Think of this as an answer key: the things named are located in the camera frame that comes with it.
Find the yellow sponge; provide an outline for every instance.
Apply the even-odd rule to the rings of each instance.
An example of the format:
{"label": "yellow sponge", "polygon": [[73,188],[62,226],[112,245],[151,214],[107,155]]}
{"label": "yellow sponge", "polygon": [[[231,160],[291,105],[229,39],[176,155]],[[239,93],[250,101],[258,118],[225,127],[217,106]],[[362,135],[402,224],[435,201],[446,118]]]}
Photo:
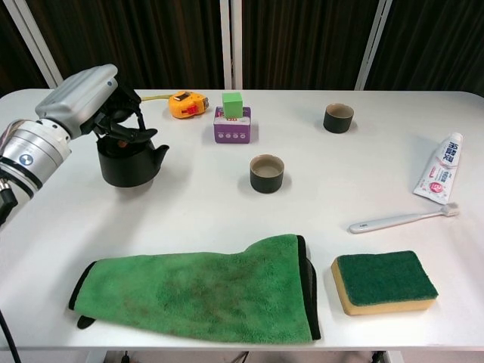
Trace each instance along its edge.
{"label": "yellow sponge", "polygon": [[331,271],[348,315],[423,310],[438,296],[412,251],[340,256]]}

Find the toothpaste cap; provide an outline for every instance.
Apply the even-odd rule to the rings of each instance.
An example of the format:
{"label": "toothpaste cap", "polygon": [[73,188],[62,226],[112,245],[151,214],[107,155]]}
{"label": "toothpaste cap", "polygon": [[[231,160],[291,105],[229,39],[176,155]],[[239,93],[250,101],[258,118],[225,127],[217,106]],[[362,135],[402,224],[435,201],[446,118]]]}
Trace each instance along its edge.
{"label": "toothpaste cap", "polygon": [[462,140],[464,139],[464,136],[462,136],[462,134],[460,134],[458,132],[452,132],[451,135],[450,135],[450,138],[453,138],[454,140],[462,142]]}

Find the white table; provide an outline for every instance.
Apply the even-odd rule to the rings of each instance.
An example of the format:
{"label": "white table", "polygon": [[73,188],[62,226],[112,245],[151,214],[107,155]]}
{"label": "white table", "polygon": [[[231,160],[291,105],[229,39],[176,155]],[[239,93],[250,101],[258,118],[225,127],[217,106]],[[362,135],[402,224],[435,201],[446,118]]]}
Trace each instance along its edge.
{"label": "white table", "polygon": [[[0,100],[1,127],[36,118],[49,90]],[[140,95],[169,91],[140,91]],[[484,99],[461,92],[242,91],[252,107],[251,144],[216,144],[213,110],[221,91],[202,91],[209,112],[173,119],[166,101],[142,104],[149,127],[168,144],[150,188],[119,190],[101,177],[95,136],[72,155],[0,236],[0,306],[21,349],[484,349]],[[324,107],[355,110],[342,135],[322,129]],[[349,224],[439,205],[411,193],[430,154],[453,131],[464,135],[451,201],[461,214],[368,234]],[[249,162],[275,154],[282,189],[256,193]],[[78,330],[70,294],[93,260],[137,254],[236,253],[257,240],[301,234],[318,277],[323,338],[304,346],[241,346],[171,337],[96,321]],[[413,250],[439,291],[425,312],[350,317],[330,273],[347,253]],[[0,337],[3,349],[6,342]]]}

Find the microfiber towel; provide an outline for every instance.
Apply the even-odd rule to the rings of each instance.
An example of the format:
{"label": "microfiber towel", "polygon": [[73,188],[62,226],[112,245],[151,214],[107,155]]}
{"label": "microfiber towel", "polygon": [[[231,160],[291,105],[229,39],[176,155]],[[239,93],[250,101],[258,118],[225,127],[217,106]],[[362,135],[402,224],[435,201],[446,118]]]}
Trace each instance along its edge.
{"label": "microfiber towel", "polygon": [[266,238],[230,255],[102,259],[84,271],[69,307],[82,315],[79,327],[101,319],[232,343],[321,338],[316,273],[303,237],[295,234]]}

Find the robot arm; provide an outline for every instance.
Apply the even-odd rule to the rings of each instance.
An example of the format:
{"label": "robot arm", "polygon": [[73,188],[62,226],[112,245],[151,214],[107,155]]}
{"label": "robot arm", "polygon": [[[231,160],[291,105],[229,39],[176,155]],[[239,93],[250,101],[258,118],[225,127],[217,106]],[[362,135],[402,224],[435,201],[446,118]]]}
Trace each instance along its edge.
{"label": "robot arm", "polygon": [[[94,131],[99,138],[136,144],[157,133],[146,130],[141,99],[120,85],[116,74],[117,68],[107,64],[65,79],[36,107],[38,120],[19,119],[5,130],[0,138],[0,225],[17,205],[9,183],[32,199],[69,156],[71,140]],[[119,125],[133,113],[139,129]]]}

